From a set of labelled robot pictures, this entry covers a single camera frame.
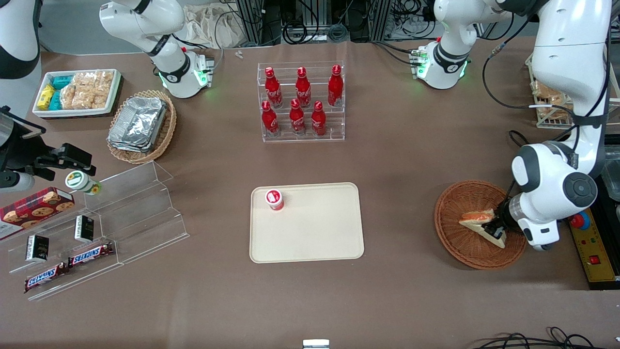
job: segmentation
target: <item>yellow snack box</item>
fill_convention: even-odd
[[[47,86],[43,88],[43,92],[41,92],[41,96],[37,101],[37,107],[43,111],[48,110],[54,92],[54,88],[50,84],[47,84]]]

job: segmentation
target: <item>white cloth bag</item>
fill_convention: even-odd
[[[237,10],[237,4],[229,3]],[[244,29],[240,26],[242,19],[235,18],[235,13],[222,16],[218,22],[217,42],[215,40],[215,24],[218,18],[231,9],[218,1],[207,5],[185,5],[185,21],[187,34],[185,40],[200,44],[210,44],[213,48],[233,48],[247,41]]]

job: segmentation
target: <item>acrylic bottle rack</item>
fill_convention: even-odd
[[[335,64],[342,66],[341,76],[345,83],[342,90],[342,106],[340,107],[332,107],[327,103],[327,83],[329,82],[329,78],[332,76],[332,67]],[[309,107],[303,109],[306,134],[297,136],[293,133],[289,113],[291,111],[291,100],[297,97],[295,83],[297,82],[297,68],[300,66],[306,68],[307,77],[310,81],[312,89],[312,103],[310,103]],[[280,136],[273,138],[267,136],[267,131],[265,130],[265,126],[263,125],[260,117],[262,115],[260,104],[262,101],[267,100],[267,92],[265,91],[266,67],[273,68],[275,76],[280,82],[283,97],[282,107],[273,109],[277,115],[278,125],[280,126]],[[263,142],[333,142],[345,139],[345,92],[347,89],[347,81],[343,61],[259,63],[257,82],[259,95],[258,120],[260,123],[260,131],[263,137]],[[314,102],[316,101],[321,101],[323,103],[323,110],[325,111],[325,116],[327,117],[325,123],[327,132],[321,138],[315,138],[312,134],[311,115]]]
[[[101,192],[95,196],[73,192],[76,204],[73,209],[0,241],[0,253],[6,254],[8,272],[22,282],[62,261],[66,263],[70,256],[113,243],[115,253],[77,265],[24,296],[30,301],[44,299],[189,237],[164,184],[170,179],[172,175],[157,163],[145,163],[104,179]],[[92,243],[74,239],[78,215],[95,220]],[[50,239],[47,261],[24,260],[27,237],[34,234]],[[24,291],[23,283],[20,285],[15,292]]]

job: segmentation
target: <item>aluminum foil container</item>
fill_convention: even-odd
[[[125,103],[108,134],[111,146],[131,152],[150,152],[166,113],[159,98],[133,97]]]

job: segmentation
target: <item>green led light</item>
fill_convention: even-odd
[[[428,69],[426,64],[423,64],[420,66],[420,68],[418,69],[418,78],[420,79],[424,79],[426,78],[426,74],[428,73]]]
[[[196,79],[198,80],[198,83],[200,84],[200,86],[206,85],[206,82],[207,82],[206,73],[203,73],[202,71],[194,70],[194,75],[196,76]]]
[[[168,85],[166,85],[166,79],[164,79],[164,77],[161,76],[161,73],[159,74],[159,78],[161,79],[161,83],[164,84],[164,87],[168,88]]]
[[[461,74],[459,75],[459,79],[463,77],[463,75],[465,75],[465,68],[467,67],[467,61],[465,61],[465,63],[463,63],[463,70],[461,70]]]

